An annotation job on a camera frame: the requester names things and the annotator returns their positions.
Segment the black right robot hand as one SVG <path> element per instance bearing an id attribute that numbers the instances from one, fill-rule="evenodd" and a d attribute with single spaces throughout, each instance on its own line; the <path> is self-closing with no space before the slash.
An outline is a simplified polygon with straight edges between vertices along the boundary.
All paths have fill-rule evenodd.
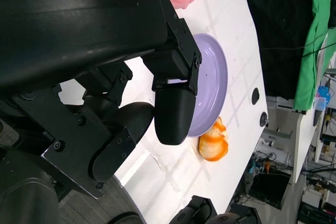
<path id="1" fill-rule="evenodd" d="M 194 195 L 170 221 L 170 224 L 179 223 L 261 223 L 261 219 L 256 208 L 238 204 L 234 204 L 228 212 L 218 214 L 209 198 Z"/>

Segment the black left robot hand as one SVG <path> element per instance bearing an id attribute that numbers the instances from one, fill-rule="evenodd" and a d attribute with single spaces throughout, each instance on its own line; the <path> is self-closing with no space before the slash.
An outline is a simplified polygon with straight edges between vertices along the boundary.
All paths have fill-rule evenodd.
<path id="1" fill-rule="evenodd" d="M 151 124 L 181 144 L 200 50 L 170 0 L 1 0 L 1 119 L 13 145 L 93 198 Z"/>

